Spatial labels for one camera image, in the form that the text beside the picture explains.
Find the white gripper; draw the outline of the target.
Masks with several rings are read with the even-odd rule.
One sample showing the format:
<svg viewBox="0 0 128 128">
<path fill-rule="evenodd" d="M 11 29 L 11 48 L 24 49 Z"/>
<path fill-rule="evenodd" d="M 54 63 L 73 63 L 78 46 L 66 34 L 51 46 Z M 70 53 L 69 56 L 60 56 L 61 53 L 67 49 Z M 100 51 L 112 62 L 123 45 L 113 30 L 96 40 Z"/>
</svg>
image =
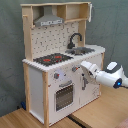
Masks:
<svg viewBox="0 0 128 128">
<path fill-rule="evenodd" d="M 97 73 L 100 71 L 100 68 L 96 64 L 87 61 L 82 61 L 80 66 L 88 80 L 94 79 Z"/>
</svg>

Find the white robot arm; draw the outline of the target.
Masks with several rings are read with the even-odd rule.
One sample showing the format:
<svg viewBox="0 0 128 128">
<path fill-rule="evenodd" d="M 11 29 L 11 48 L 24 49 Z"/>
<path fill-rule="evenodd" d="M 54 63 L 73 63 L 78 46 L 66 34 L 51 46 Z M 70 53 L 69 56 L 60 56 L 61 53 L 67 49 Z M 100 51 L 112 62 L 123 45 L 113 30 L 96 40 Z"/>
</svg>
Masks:
<svg viewBox="0 0 128 128">
<path fill-rule="evenodd" d="M 81 68 L 87 81 L 92 84 L 102 84 L 115 89 L 119 87 L 128 89 L 128 78 L 124 74 L 123 67 L 117 62 L 111 62 L 105 71 L 87 61 L 81 63 Z"/>
</svg>

